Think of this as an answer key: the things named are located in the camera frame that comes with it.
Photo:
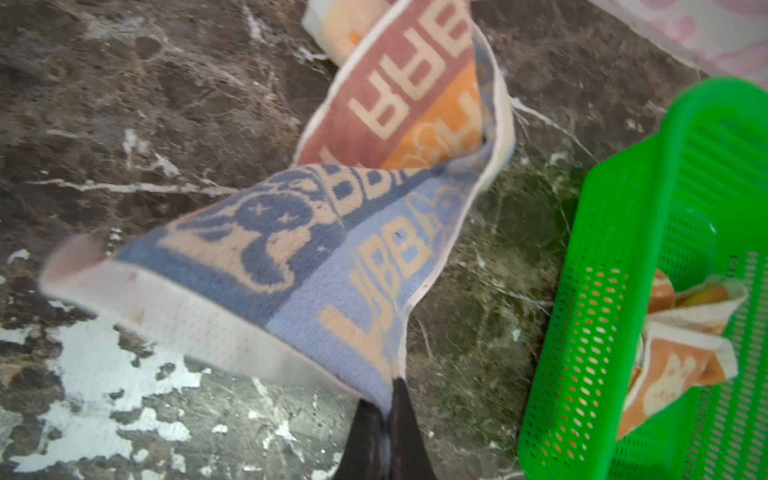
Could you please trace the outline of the green plastic basket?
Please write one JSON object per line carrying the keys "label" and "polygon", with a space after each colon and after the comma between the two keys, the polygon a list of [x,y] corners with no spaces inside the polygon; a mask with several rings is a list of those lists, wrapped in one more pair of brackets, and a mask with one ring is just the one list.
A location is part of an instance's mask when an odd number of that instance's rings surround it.
{"label": "green plastic basket", "polygon": [[587,176],[518,457],[529,479],[766,477],[760,87],[692,87]]}

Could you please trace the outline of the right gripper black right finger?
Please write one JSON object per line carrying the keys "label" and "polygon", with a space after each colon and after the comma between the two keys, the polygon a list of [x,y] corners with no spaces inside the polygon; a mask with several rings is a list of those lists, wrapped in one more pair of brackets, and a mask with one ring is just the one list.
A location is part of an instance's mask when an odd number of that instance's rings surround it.
{"label": "right gripper black right finger", "polygon": [[392,408],[387,423],[390,438],[387,479],[436,480],[403,378],[393,382]]}

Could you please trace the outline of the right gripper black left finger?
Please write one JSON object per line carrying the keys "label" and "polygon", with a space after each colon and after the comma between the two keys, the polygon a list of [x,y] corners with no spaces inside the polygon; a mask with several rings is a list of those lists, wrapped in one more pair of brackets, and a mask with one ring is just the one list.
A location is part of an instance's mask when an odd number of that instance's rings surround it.
{"label": "right gripper black left finger", "polygon": [[334,480],[380,480],[383,478],[381,444],[384,420],[372,403],[357,404],[345,449]]}

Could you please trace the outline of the striped rabbit text towel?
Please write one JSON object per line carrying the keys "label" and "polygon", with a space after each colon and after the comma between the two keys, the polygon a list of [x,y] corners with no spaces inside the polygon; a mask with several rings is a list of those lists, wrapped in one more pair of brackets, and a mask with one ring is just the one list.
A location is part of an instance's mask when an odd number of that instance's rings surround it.
{"label": "striped rabbit text towel", "polygon": [[466,1],[311,1],[337,64],[291,166],[105,255],[89,236],[41,291],[220,369],[383,411],[408,317],[509,160],[505,81]]}

